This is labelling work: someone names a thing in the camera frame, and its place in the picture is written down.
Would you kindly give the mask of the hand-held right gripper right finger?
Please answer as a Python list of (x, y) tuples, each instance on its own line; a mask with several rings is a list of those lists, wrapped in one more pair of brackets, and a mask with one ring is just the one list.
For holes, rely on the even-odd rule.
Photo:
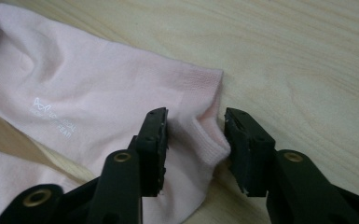
[(229, 170), (240, 191), (248, 197), (265, 197), (275, 140), (250, 114), (231, 107), (226, 109), (224, 135), (230, 145)]

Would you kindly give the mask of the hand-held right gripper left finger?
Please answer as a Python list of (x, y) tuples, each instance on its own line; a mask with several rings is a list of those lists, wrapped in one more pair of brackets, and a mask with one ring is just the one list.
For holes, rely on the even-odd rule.
[(130, 143), (140, 162), (140, 185), (143, 197), (157, 197), (163, 189), (166, 172), (165, 160), (168, 149), (168, 109), (149, 111), (141, 129)]

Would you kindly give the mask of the pink sock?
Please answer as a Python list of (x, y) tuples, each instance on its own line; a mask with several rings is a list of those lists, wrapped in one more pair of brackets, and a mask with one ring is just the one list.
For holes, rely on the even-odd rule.
[(0, 152), (0, 215), (17, 195), (40, 184), (56, 184), (65, 192), (78, 187), (75, 181), (46, 165)]
[(110, 42), (0, 4), (0, 118), (100, 173), (145, 115), (168, 109), (161, 194), (143, 201), (144, 224), (182, 224), (203, 202), (229, 153), (218, 113), (222, 72)]

